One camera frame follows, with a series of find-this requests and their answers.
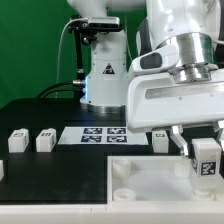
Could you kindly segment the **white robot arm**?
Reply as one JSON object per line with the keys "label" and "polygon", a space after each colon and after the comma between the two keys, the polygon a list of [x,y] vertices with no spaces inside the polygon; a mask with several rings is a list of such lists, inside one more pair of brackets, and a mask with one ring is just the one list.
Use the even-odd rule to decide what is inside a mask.
{"label": "white robot arm", "polygon": [[[124,109],[132,132],[167,129],[183,156],[186,127],[224,124],[224,69],[214,59],[224,23],[222,0],[67,0],[92,40],[82,105]],[[147,11],[136,35],[138,55],[126,66],[126,34],[112,11]]]}

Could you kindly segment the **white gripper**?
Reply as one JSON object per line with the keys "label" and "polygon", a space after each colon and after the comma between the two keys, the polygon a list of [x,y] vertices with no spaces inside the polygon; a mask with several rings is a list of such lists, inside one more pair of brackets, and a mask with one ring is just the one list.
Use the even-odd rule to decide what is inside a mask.
{"label": "white gripper", "polygon": [[128,129],[141,133],[172,126],[170,138],[180,155],[188,158],[183,127],[216,121],[213,128],[224,150],[224,69],[212,71],[211,77],[210,81],[186,84],[176,84],[169,73],[134,78],[127,93]]}

